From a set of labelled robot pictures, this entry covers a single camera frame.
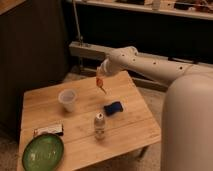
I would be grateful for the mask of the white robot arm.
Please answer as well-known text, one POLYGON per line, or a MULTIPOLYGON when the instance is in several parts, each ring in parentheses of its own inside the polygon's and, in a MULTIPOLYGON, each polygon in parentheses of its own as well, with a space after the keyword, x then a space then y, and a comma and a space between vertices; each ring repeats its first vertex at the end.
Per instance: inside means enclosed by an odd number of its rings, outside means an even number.
POLYGON ((109 50, 98 72, 131 70, 167 87, 161 120, 161 171, 213 171, 213 67, 109 50))

